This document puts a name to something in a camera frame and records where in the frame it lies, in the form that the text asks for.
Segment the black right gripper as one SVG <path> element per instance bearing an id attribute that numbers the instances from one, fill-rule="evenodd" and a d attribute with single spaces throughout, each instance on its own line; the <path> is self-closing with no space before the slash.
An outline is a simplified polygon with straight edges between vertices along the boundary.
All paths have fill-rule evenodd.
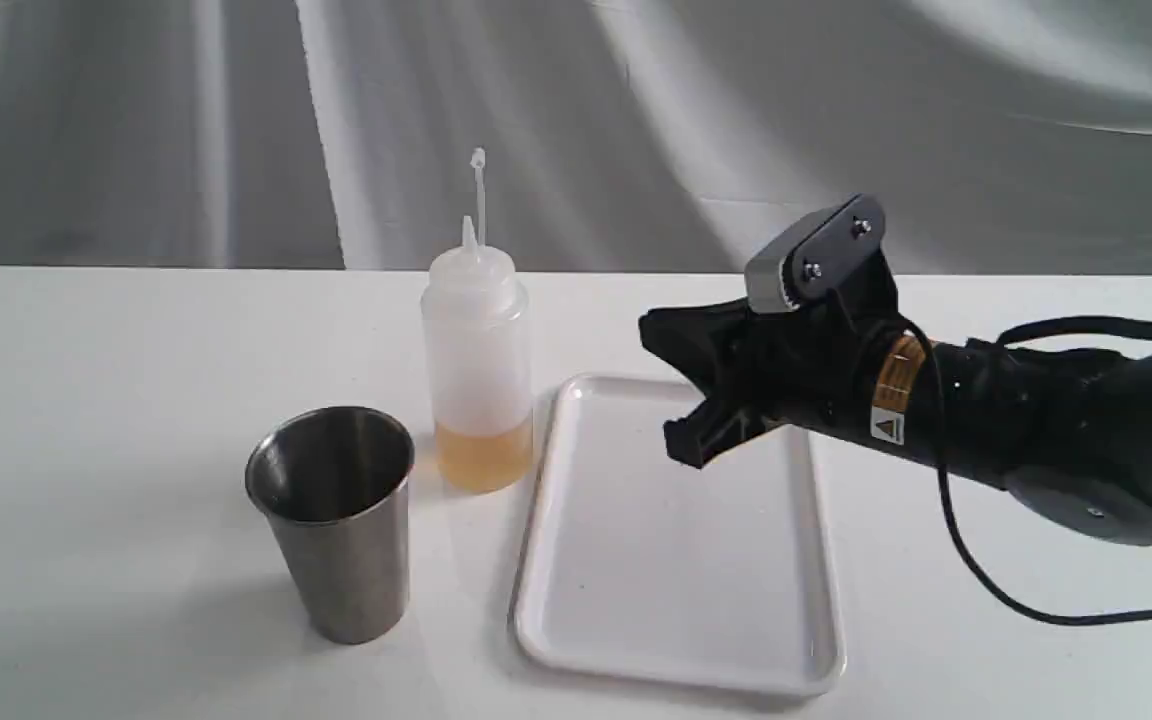
<path id="1" fill-rule="evenodd" d="M 916 450 L 902 411 L 878 409 L 882 366 L 920 343 L 899 314 L 881 250 L 760 251 L 745 268 L 746 300 L 654 306 L 637 319 L 641 346 L 712 395 L 664 423 L 668 456 L 703 469 L 773 430 L 814 430 L 873 450 Z"/>

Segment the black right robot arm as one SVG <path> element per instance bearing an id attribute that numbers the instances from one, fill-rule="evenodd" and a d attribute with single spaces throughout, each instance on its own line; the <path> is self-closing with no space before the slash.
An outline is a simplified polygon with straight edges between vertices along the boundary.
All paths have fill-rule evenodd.
<path id="1" fill-rule="evenodd" d="M 691 468 L 787 427 L 1009 493 L 1102 541 L 1152 544 L 1152 323 L 1066 316 L 924 347 L 882 252 L 790 313 L 657 306 L 641 343 L 703 395 L 664 424 Z"/>

